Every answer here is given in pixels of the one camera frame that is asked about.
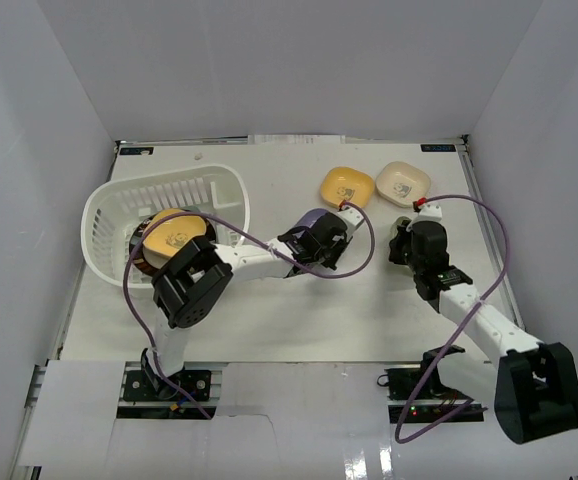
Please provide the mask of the green square panda dish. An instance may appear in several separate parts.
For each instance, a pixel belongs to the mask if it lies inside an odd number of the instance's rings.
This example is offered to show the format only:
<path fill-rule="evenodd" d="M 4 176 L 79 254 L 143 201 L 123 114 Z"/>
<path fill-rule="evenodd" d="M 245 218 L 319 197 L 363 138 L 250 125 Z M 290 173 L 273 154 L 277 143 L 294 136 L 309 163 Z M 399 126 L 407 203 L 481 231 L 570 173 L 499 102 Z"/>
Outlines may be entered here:
<path fill-rule="evenodd" d="M 394 239 L 402 229 L 405 229 L 411 219 L 407 216 L 400 216 L 390 227 L 390 238 Z"/>

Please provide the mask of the purple square panda dish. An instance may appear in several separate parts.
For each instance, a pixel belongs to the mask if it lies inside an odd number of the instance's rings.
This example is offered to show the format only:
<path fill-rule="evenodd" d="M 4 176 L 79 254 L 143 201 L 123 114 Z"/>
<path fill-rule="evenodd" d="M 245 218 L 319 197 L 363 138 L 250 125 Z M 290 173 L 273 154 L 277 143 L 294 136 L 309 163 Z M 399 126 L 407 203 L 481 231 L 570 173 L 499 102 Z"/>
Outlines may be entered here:
<path fill-rule="evenodd" d="M 297 223 L 290 229 L 292 235 L 299 236 L 310 229 L 322 216 L 327 213 L 324 208 L 314 208 L 307 211 Z"/>

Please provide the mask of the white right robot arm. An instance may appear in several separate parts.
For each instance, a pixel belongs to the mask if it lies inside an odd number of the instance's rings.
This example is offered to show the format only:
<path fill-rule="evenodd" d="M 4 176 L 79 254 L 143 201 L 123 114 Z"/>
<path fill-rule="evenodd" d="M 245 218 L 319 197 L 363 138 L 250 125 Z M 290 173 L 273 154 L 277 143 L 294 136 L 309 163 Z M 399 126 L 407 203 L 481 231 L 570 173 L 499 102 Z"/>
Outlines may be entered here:
<path fill-rule="evenodd" d="M 436 221 L 399 218 L 389 261 L 408 267 L 418 295 L 459 325 L 496 368 L 494 414 L 502 431 L 524 444 L 578 429 L 578 376 L 571 351 L 547 344 L 484 302 L 473 280 L 450 264 L 447 233 Z"/>

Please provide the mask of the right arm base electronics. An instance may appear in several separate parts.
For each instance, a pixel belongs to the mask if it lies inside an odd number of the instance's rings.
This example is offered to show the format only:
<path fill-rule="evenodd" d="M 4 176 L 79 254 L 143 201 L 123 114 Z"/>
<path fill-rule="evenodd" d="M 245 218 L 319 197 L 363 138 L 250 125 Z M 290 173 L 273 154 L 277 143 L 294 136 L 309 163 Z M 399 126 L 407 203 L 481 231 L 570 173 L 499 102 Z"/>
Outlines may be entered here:
<path fill-rule="evenodd" d="M 377 386 L 388 391 L 387 407 L 392 425 L 397 424 L 400 414 L 404 411 L 405 403 L 421 376 L 422 369 L 419 364 L 405 364 L 388 368 L 377 377 Z M 468 397 L 461 391 L 443 385 L 439 374 L 434 373 L 407 410 L 404 423 L 431 424 L 467 400 Z M 462 412 L 449 419 L 449 422 L 483 422 L 485 411 L 485 407 L 473 401 Z"/>

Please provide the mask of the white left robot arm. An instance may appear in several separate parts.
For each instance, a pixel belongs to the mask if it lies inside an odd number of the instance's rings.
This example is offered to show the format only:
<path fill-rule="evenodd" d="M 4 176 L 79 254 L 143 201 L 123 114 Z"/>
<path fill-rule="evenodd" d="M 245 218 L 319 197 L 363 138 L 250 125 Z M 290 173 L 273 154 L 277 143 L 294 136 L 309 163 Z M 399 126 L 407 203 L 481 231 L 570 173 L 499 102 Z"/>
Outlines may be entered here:
<path fill-rule="evenodd" d="M 304 273 L 301 266 L 334 270 L 363 222 L 350 207 L 313 209 L 261 247 L 214 245 L 204 236 L 190 240 L 152 279 L 155 345 L 141 358 L 149 391 L 165 400 L 183 386 L 190 329 L 209 315 L 230 283 L 292 278 Z"/>

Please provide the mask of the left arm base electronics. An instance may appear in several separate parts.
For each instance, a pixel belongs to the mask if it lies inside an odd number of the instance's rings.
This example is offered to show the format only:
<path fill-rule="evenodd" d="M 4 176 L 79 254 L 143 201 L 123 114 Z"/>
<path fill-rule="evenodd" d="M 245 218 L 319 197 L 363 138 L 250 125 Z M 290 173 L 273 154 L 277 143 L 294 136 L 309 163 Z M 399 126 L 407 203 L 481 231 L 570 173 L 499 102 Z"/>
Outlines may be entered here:
<path fill-rule="evenodd" d="M 173 382 L 201 404 L 207 415 L 169 385 L 155 388 L 145 372 L 129 370 L 125 375 L 116 417 L 135 420 L 210 420 L 214 417 L 217 407 L 211 394 L 210 370 L 184 370 L 174 377 Z"/>

